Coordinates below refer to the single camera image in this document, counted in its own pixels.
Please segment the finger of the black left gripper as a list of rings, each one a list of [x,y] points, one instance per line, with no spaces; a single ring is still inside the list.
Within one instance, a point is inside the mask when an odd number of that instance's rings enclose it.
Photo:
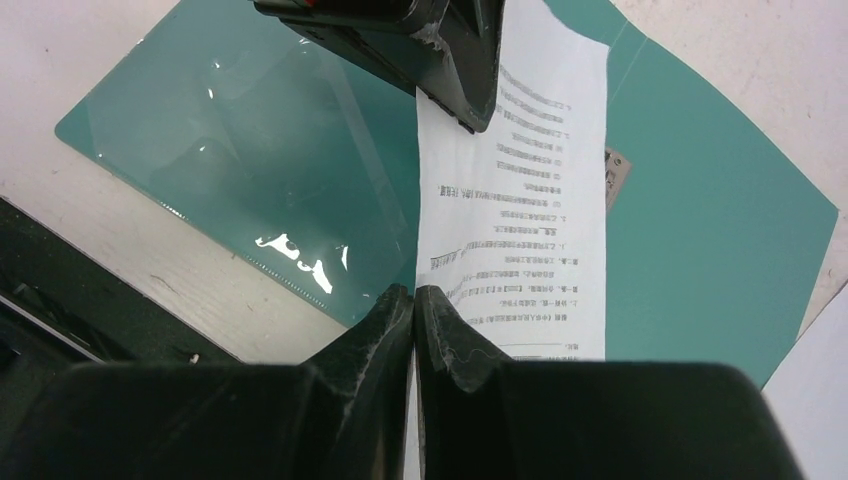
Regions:
[[[423,93],[470,133],[487,130],[504,1],[263,0],[254,7],[398,89]]]

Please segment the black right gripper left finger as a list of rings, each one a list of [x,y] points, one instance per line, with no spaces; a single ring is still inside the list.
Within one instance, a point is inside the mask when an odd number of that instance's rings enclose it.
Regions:
[[[72,368],[36,398],[5,479],[399,479],[412,299],[390,286],[290,365]]]

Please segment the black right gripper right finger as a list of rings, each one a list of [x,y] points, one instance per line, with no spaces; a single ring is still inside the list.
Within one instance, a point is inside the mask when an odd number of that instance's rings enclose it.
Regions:
[[[798,479],[755,385],[722,364],[515,360],[415,294],[425,479]]]

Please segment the white paper sheet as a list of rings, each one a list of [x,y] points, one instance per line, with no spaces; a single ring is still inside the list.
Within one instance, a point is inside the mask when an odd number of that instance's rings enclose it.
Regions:
[[[797,340],[763,388],[807,479],[847,477],[847,289]]]
[[[601,360],[606,45],[542,1],[509,1],[488,128],[416,96],[416,282],[518,359]]]

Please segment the teal plastic folder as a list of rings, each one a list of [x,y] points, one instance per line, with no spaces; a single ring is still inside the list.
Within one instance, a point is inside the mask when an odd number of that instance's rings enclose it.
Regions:
[[[836,207],[741,111],[607,1],[553,13],[607,44],[606,353],[757,384],[795,342]],[[350,326],[412,285],[413,97],[245,1],[183,1],[56,136]]]

